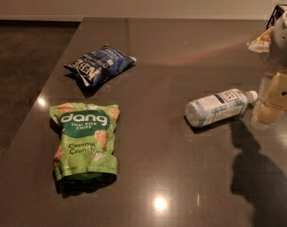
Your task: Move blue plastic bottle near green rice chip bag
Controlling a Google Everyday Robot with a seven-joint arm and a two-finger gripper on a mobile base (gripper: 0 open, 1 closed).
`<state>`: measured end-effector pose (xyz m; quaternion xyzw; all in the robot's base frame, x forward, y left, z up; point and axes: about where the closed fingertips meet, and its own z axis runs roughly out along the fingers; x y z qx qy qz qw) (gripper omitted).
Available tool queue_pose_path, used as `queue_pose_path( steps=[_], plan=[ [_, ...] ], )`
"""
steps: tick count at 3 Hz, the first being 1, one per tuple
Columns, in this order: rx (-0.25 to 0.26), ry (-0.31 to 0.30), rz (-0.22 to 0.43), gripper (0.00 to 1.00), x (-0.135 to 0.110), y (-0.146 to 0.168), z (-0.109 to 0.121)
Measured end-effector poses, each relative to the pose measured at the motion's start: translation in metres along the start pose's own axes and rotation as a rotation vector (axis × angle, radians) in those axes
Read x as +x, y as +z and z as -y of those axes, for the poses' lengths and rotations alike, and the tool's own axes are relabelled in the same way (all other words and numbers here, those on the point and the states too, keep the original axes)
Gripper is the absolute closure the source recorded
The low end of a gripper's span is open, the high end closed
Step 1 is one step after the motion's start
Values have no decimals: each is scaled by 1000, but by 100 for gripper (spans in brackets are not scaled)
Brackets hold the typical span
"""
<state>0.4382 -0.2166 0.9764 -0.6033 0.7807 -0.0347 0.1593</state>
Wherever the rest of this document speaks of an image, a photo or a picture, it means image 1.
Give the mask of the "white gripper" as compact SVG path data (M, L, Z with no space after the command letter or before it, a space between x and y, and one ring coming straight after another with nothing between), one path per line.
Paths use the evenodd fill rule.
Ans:
M248 45L250 51L271 53L277 63L287 66L287 4L277 4L266 29ZM259 99L253 110L254 127L273 126L287 110L287 69L266 73L261 81Z

